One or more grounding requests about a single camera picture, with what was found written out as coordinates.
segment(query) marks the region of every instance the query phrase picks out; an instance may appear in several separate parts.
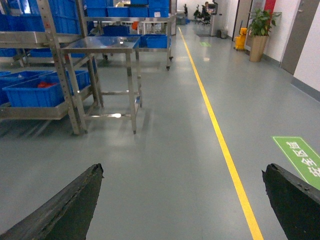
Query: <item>door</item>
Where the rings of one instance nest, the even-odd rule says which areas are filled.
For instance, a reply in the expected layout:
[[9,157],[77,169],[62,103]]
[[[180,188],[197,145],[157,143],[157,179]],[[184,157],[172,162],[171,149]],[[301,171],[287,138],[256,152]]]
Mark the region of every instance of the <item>door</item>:
[[252,3],[252,0],[239,0],[238,9],[235,16],[232,41],[236,36],[239,35],[241,21],[242,21],[242,28],[246,28],[248,26],[251,3]]
[[301,0],[285,48],[281,68],[294,74],[320,0]]

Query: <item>table leg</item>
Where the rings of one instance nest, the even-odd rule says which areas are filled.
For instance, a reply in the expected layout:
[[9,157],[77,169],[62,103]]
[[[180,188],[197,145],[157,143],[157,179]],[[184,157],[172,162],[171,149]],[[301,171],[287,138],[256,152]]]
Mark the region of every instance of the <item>table leg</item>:
[[88,64],[88,70],[90,74],[90,79],[91,79],[91,87],[92,87],[92,94],[93,94],[93,99],[97,101],[102,107],[104,107],[104,99],[101,94],[101,87],[100,87],[100,81],[98,77],[98,69],[96,65],[95,58],[94,60],[90,59],[87,64]]
[[92,66],[93,66],[94,77],[96,80],[96,84],[95,84],[96,85],[96,93],[99,97],[101,107],[104,108],[105,104],[104,104],[104,98],[101,93],[101,82],[99,80],[98,65],[97,65],[96,57],[94,57],[93,60],[91,60],[91,62],[92,62]]
[[72,57],[71,57],[70,53],[68,54],[68,58],[65,60],[65,65],[66,65],[66,68],[69,72],[71,86],[73,89],[73,94],[75,96],[76,108],[79,113],[79,118],[80,118],[82,128],[85,133],[88,133],[87,124],[85,121],[86,113],[85,113],[84,105],[83,105],[83,102],[81,99],[80,90],[79,90],[79,86],[78,86],[78,82],[77,82],[77,77],[76,77],[76,73],[75,73],[75,69],[74,69],[74,64],[73,64]]
[[135,60],[136,60],[136,71],[137,71],[137,83],[138,83],[138,94],[139,94],[139,104],[142,108],[142,91],[141,91],[141,66],[139,59],[139,47],[135,49]]
[[135,91],[134,91],[134,83],[133,83],[133,79],[132,79],[130,52],[125,53],[125,63],[126,63],[126,73],[127,73],[127,78],[128,78],[131,125],[132,125],[133,133],[136,134],[137,122],[136,122],[136,107],[135,107]]

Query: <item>person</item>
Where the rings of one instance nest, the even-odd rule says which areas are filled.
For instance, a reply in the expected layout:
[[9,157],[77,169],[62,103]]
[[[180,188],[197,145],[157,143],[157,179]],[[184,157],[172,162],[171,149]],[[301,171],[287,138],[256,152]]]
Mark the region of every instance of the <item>person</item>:
[[204,5],[202,5],[202,12],[201,12],[203,21],[207,24],[210,21],[211,17],[211,10],[209,9],[209,2],[205,2]]
[[211,14],[212,10],[209,8],[209,2],[206,1],[204,3],[204,7],[202,8],[202,15],[206,16],[207,14]]

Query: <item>metal rack post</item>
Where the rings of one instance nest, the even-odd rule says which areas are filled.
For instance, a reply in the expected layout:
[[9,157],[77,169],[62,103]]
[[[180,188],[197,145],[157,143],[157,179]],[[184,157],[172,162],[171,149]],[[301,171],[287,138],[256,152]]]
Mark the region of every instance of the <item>metal rack post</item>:
[[62,92],[64,95],[64,100],[68,104],[68,114],[72,124],[73,132],[76,135],[78,135],[81,133],[81,128],[80,128],[81,124],[78,120],[77,111],[75,110],[76,106],[72,99],[68,78],[66,75],[64,60],[59,51],[60,43],[59,43],[59,39],[57,38],[56,27],[55,27],[54,19],[52,17],[52,13],[50,10],[49,1],[36,0],[36,2],[38,3],[42,22],[45,29],[45,34],[48,39],[50,50],[52,52],[54,66],[60,80]]

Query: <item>table top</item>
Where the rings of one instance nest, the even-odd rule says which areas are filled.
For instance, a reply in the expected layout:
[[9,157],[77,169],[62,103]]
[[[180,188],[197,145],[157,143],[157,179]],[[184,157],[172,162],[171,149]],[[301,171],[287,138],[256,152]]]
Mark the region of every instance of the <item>table top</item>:
[[61,50],[66,53],[132,53],[139,36],[87,36]]

